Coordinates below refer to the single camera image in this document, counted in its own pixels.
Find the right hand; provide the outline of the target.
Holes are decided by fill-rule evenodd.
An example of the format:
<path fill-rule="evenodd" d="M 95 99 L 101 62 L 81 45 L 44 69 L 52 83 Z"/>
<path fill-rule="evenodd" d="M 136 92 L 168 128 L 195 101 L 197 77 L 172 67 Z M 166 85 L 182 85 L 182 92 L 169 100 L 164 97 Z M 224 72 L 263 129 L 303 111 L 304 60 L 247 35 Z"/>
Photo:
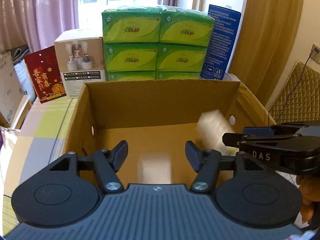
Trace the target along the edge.
<path fill-rule="evenodd" d="M 311 176 L 296 176 L 296 183 L 299 185 L 299 190 L 302 194 L 302 207 L 300 214 L 302 223 L 313 218 L 315 213 L 314 203 L 319 202 L 319 178 Z"/>

